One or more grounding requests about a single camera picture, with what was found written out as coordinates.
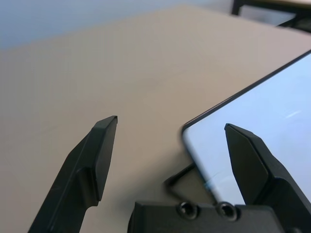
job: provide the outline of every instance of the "beige table surface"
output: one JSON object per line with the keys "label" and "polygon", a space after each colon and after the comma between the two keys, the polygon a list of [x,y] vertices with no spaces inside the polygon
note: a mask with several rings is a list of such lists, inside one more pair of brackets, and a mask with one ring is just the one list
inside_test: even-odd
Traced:
{"label": "beige table surface", "polygon": [[118,115],[103,201],[81,232],[124,233],[135,200],[189,163],[179,129],[311,49],[307,34],[178,6],[1,53],[0,232],[26,232],[65,157]]}

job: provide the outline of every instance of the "tablet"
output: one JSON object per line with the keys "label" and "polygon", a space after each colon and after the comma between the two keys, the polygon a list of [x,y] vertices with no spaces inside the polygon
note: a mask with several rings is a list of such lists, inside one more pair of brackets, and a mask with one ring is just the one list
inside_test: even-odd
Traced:
{"label": "tablet", "polygon": [[311,51],[182,129],[183,144],[216,201],[244,204],[231,169],[226,123],[262,138],[311,201]]}

